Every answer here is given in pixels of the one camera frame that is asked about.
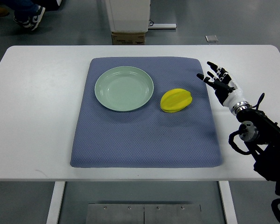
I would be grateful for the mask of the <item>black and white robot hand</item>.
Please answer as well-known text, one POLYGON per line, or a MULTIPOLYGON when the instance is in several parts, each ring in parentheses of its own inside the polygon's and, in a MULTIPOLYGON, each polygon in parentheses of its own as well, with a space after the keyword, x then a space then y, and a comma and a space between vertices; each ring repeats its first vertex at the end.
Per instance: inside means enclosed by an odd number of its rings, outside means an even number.
POLYGON ((207 64, 215 74, 208 71, 207 75, 198 73, 196 76, 214 89, 222 106, 229 108, 233 115, 236 115, 240 110, 252 107, 244 98, 242 89, 229 72, 212 62, 207 62, 207 64))

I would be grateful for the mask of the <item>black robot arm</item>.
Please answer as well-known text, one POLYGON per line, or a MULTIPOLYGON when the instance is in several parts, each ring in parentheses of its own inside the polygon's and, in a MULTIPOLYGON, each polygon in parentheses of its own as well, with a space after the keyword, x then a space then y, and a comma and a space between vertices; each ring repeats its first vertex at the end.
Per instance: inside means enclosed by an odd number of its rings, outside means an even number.
POLYGON ((271 207, 280 223, 280 127, 259 110, 259 105, 241 101, 231 111, 241 124, 229 135, 229 144, 236 152, 251 155, 255 160, 254 171, 276 183, 275 194, 279 197, 271 207))

